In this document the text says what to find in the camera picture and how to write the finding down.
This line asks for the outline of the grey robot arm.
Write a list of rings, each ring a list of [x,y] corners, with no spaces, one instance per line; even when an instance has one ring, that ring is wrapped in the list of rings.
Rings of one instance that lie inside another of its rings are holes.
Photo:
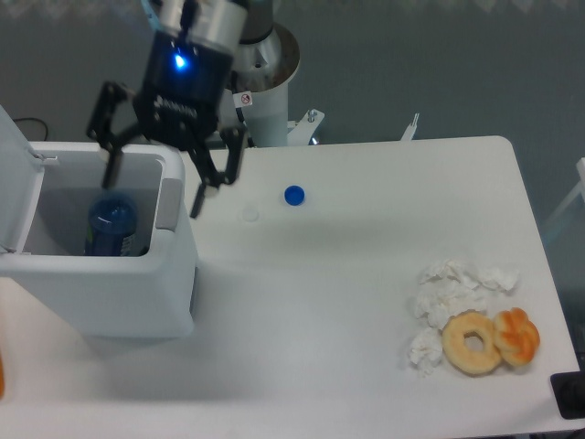
[[[218,110],[250,11],[248,1],[164,1],[142,86],[106,81],[87,135],[108,155],[101,186],[110,191],[123,148],[144,137],[188,153],[201,183],[196,218],[213,189],[239,177],[247,128],[220,126]]]

